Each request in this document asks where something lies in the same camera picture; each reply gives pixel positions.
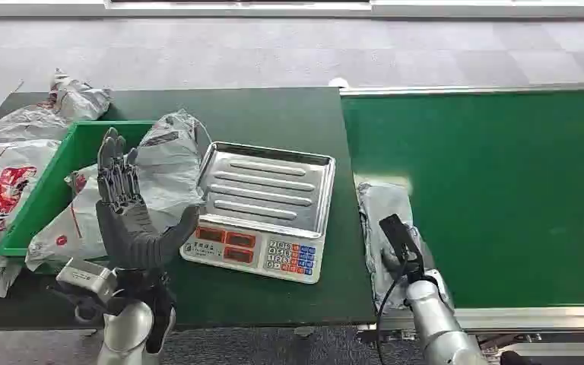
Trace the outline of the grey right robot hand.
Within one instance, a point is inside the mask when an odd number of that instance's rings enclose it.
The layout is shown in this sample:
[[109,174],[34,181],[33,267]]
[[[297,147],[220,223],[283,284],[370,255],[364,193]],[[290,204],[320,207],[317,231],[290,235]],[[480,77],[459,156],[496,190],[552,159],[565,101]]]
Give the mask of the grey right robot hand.
[[382,263],[393,278],[406,277],[409,284],[424,278],[424,257],[410,230],[397,214],[379,221],[391,248],[382,249]]

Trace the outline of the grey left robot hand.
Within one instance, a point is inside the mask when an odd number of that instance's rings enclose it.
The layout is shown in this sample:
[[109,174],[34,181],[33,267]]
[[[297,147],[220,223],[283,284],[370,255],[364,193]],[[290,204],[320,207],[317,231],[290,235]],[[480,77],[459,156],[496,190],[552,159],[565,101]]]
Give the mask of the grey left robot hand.
[[203,201],[188,205],[178,224],[159,231],[153,225],[141,195],[135,159],[136,149],[123,153],[125,139],[111,127],[97,153],[95,204],[100,234],[111,268],[163,268],[195,232]]

